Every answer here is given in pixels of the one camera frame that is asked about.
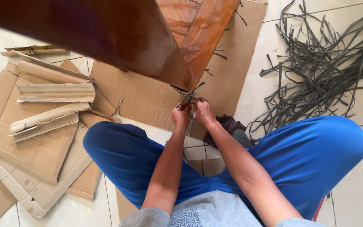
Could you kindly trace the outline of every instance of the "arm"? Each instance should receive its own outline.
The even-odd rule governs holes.
[[[196,120],[211,134],[232,178],[250,200],[264,224],[275,227],[284,219],[302,218],[261,164],[215,120],[208,101],[200,98],[193,103]]]
[[[172,111],[176,127],[156,163],[141,209],[156,207],[172,216],[182,174],[183,144],[189,111],[188,105],[181,105]]]

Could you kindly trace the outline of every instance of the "white tile floor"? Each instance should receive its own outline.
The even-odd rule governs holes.
[[[274,92],[278,85],[278,77],[269,74],[260,78],[258,73],[261,69],[268,69],[269,63],[265,57],[270,54],[274,63],[279,59],[276,57],[284,51],[276,30],[275,23],[279,18],[280,11],[291,0],[268,0],[269,6],[264,18],[263,26],[256,44],[253,60],[248,71],[243,91],[235,113],[235,119],[247,124],[255,117],[264,112],[266,106],[263,97]],[[333,28],[342,32],[354,20],[363,16],[363,0],[305,0],[308,12],[317,17],[326,15]],[[293,6],[291,13],[299,13],[299,8]],[[45,42],[6,31],[0,28],[0,52],[6,47],[43,45]],[[48,56],[42,59],[51,63],[60,64],[65,58],[71,61],[85,75],[90,75],[93,59],[71,53],[68,56]],[[7,58],[0,55],[0,71],[8,61],[15,58]],[[357,114],[353,120],[363,125],[363,90],[356,93],[357,102],[354,112]],[[143,128],[148,136],[158,143],[164,144],[171,133],[162,129],[121,118],[123,123],[134,124]],[[260,132],[254,133],[255,138],[260,138]],[[203,146],[199,140],[186,137],[184,147],[189,160],[220,157],[216,149]],[[359,163],[334,189],[332,197],[326,198],[320,210],[317,222],[327,227],[358,227],[363,226],[363,160]],[[106,178],[99,180],[94,202],[88,202],[72,195],[65,194],[57,204],[40,221],[34,221],[20,204],[13,206],[1,219],[0,226],[118,226],[118,210],[114,185]]]

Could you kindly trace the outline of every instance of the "gray t-shirt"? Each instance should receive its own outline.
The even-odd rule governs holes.
[[[238,195],[211,191],[174,206],[172,217],[162,209],[148,207],[127,216],[120,227],[262,227]],[[325,227],[304,220],[285,219],[276,227]]]

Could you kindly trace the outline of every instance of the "person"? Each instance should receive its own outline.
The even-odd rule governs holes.
[[[204,177],[182,161],[187,104],[172,111],[166,147],[130,124],[103,121],[86,133],[90,157],[139,209],[120,226],[320,227],[310,221],[320,200],[363,158],[363,131],[344,117],[297,121],[245,149],[206,99],[191,102],[225,162],[219,175]]]

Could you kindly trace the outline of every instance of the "hand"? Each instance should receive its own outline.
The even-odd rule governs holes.
[[[181,104],[179,108],[174,108],[172,110],[172,118],[176,128],[187,129],[190,120],[190,110],[191,107],[188,101]]]
[[[192,99],[191,102],[194,104],[193,111],[198,123],[202,124],[203,126],[207,126],[209,123],[217,121],[215,119],[214,110],[208,103],[208,100],[200,97],[199,99]]]

